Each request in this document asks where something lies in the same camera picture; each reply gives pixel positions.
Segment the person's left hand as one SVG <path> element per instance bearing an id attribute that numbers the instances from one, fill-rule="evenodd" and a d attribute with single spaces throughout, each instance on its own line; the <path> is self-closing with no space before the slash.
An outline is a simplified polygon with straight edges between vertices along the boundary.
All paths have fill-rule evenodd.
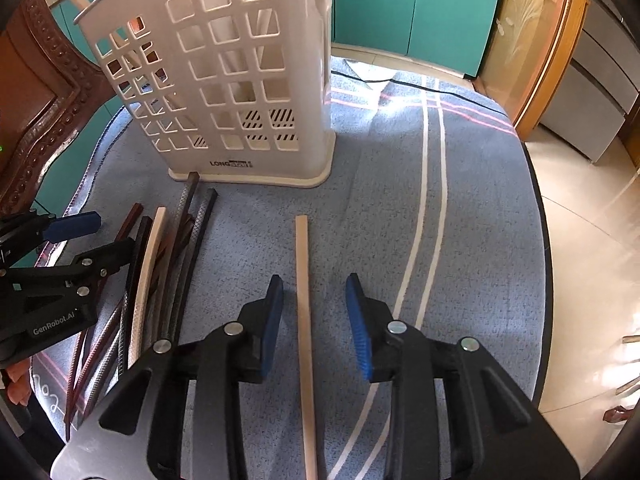
<path id="1" fill-rule="evenodd" d="M 6 386 L 6 394 L 9 400 L 15 405 L 27 406 L 32 387 L 30 386 L 29 370 L 32 360 L 27 358 L 21 362 L 14 363 L 6 369 L 9 383 Z"/>

